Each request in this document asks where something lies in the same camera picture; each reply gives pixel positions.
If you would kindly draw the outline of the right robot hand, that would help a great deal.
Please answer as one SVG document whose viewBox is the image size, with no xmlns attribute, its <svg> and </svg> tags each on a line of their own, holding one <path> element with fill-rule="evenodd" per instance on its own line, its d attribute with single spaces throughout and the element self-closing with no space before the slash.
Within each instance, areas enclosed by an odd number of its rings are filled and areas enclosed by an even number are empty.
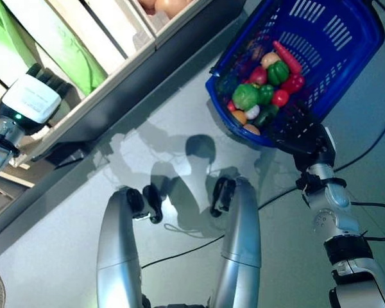
<svg viewBox="0 0 385 308">
<path fill-rule="evenodd" d="M 336 150 L 330 133 L 300 100 L 284 106 L 267 125 L 266 134 L 276 148 L 293 156 L 301 172 L 315 164 L 334 166 Z"/>
</svg>

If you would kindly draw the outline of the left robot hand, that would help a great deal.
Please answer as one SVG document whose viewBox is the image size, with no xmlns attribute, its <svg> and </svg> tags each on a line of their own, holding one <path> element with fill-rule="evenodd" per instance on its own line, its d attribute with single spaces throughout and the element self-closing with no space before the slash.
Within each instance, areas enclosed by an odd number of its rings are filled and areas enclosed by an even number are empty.
<svg viewBox="0 0 385 308">
<path fill-rule="evenodd" d="M 9 119 L 33 135 L 53 126 L 70 111 L 75 88 L 53 71 L 33 64 L 0 98 L 0 119 Z"/>
</svg>

